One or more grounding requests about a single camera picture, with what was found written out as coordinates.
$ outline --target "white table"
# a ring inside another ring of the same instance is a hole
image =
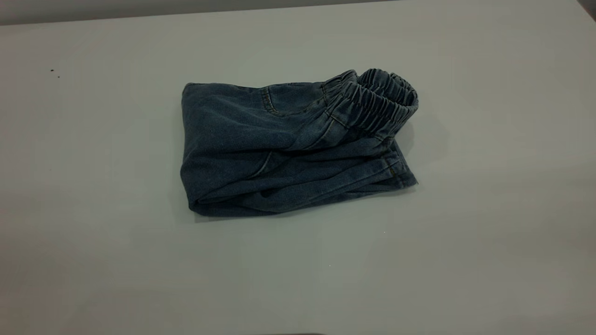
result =
[[[594,334],[595,60],[575,0],[0,27],[0,333]],[[419,186],[188,210],[187,82],[370,67],[420,93],[398,135]]]

